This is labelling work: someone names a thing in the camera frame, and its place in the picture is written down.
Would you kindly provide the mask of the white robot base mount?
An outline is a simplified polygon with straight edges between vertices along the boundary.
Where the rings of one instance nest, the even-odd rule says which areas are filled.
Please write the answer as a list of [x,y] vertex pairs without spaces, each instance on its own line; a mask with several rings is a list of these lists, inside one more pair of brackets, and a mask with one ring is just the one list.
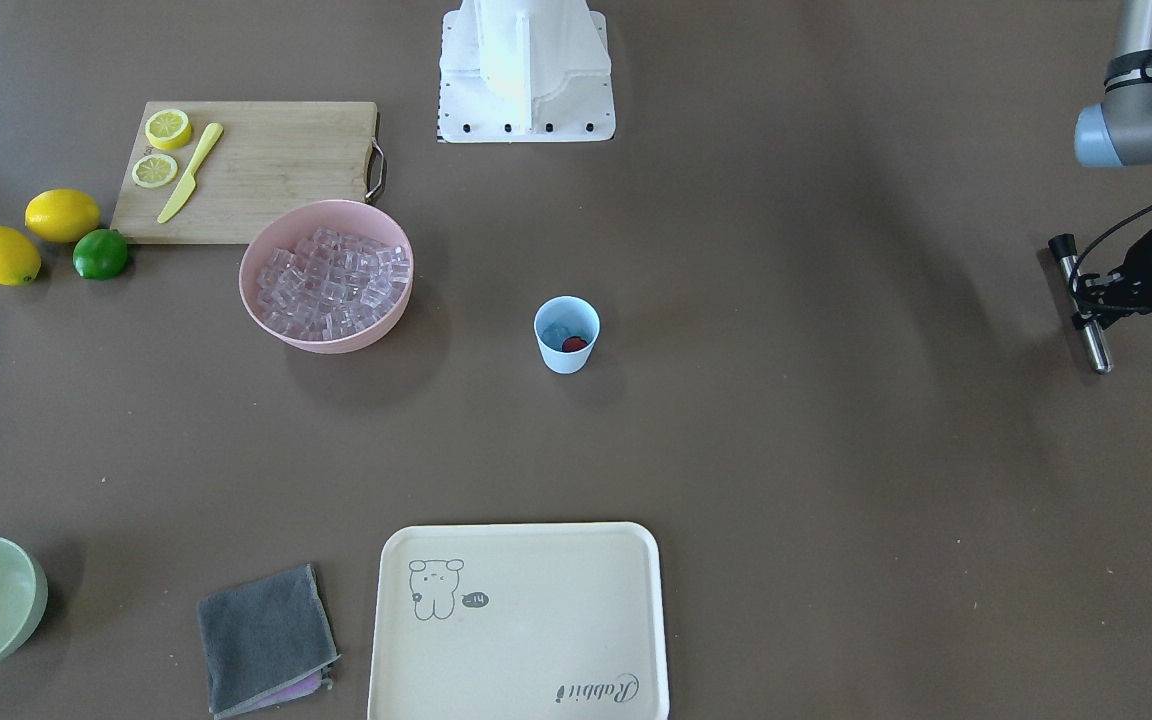
[[607,18],[585,1],[462,1],[444,14],[435,137],[611,141]]

